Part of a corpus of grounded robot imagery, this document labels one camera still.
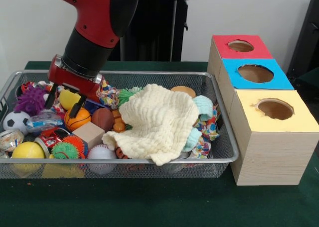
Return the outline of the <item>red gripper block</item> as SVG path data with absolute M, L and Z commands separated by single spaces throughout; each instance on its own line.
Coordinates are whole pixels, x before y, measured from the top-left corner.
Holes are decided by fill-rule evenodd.
M 101 74 L 98 73 L 93 78 L 80 76 L 66 68 L 60 55 L 55 55 L 51 61 L 48 71 L 48 79 L 53 82 L 53 86 L 45 102 L 44 107 L 50 109 L 55 101 L 55 93 L 58 86 L 65 86 L 81 95 L 80 100 L 72 107 L 69 117 L 75 118 L 84 105 L 86 99 L 97 101 L 97 91 L 100 89 Z

